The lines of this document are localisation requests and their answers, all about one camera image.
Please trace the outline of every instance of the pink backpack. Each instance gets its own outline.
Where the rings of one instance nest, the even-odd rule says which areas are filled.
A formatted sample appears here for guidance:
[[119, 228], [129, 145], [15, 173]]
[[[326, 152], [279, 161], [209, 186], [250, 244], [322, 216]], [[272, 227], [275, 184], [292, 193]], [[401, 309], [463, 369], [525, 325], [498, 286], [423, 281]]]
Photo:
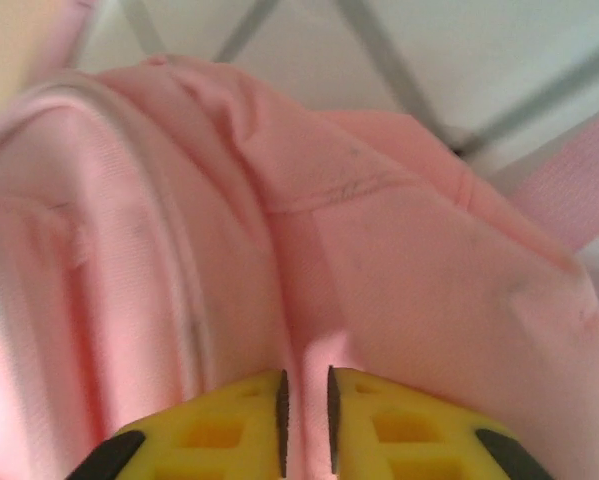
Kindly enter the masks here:
[[230, 66], [29, 91], [0, 116], [0, 479], [281, 367], [288, 478], [331, 478], [329, 364], [599, 479], [599, 303], [570, 250], [599, 235], [599, 123], [572, 145], [509, 202], [408, 116], [307, 111]]

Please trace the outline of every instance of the backpack strap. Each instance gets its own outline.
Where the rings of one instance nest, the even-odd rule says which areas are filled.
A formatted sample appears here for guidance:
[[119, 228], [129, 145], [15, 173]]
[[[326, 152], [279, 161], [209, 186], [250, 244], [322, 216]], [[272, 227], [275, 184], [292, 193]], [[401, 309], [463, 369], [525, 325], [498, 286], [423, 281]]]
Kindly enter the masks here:
[[599, 120], [527, 178], [510, 201], [573, 250], [599, 236]]

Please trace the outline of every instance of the yellow plastic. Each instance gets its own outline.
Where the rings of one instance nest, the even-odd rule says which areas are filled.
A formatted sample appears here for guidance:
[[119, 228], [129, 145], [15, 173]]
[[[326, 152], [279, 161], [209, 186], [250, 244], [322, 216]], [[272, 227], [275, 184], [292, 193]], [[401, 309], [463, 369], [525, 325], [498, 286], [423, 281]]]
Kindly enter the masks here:
[[508, 480], [474, 432], [505, 427], [356, 370], [336, 369], [340, 480]]
[[146, 440], [116, 480], [276, 480], [280, 372], [215, 390], [127, 425]]

